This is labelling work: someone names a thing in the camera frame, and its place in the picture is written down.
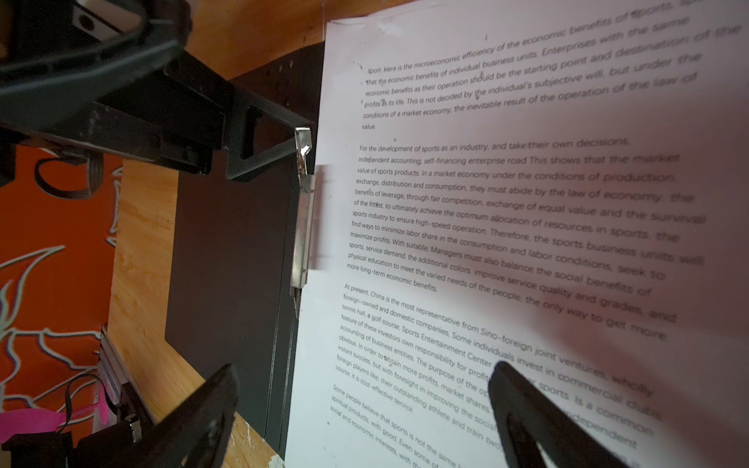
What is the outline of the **blue folder black inside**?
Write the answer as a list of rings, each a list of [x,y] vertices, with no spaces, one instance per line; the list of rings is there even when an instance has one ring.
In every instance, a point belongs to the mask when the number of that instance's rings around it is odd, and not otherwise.
[[[315,44],[233,82],[316,124],[324,47]],[[284,454],[298,332],[292,293],[300,183],[283,160],[249,181],[226,177],[226,148],[207,175],[181,174],[165,339],[201,376],[226,364],[237,413]]]

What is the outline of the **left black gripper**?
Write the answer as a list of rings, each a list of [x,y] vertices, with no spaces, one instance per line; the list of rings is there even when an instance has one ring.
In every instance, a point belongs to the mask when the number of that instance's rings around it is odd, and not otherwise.
[[[185,49],[190,1],[5,1],[1,172],[21,145],[206,175],[231,85]]]

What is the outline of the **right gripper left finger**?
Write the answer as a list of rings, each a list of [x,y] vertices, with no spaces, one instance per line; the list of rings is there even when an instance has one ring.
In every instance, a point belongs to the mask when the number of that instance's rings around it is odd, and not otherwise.
[[[124,467],[220,467],[239,401],[234,366],[223,366],[122,456]]]

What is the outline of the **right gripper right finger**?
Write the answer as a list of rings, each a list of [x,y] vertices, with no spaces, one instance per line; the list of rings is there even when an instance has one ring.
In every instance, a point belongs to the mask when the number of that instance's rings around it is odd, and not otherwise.
[[[511,364],[495,365],[488,384],[493,416],[510,467],[623,467]]]

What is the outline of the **printed sheet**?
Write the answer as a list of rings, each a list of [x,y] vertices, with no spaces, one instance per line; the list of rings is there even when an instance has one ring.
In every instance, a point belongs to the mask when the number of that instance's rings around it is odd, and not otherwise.
[[[504,361],[630,467],[748,463],[748,5],[327,26],[289,467],[501,467]]]

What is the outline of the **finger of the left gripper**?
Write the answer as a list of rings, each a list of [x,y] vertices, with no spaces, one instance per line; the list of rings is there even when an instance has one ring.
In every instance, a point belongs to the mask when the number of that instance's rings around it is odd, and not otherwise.
[[[261,96],[236,96],[227,117],[226,177],[249,181],[283,160],[299,177],[315,172],[315,124]]]

